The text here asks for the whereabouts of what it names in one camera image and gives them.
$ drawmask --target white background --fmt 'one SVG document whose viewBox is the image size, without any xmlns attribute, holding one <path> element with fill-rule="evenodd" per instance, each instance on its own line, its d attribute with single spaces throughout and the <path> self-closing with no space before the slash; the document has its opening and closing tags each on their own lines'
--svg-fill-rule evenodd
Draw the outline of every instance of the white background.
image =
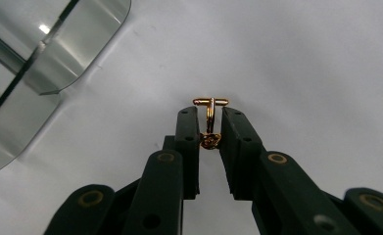
<svg viewBox="0 0 383 235">
<path fill-rule="evenodd" d="M 246 114 L 322 189 L 383 192 L 383 1 L 133 0 L 125 24 L 29 147 L 0 170 L 0 234 L 41 234 L 87 184 L 119 190 L 196 97 Z M 204 110 L 200 110 L 204 129 Z M 220 112 L 216 116 L 219 130 Z M 183 234 L 257 234 L 217 151 Z"/>
</svg>

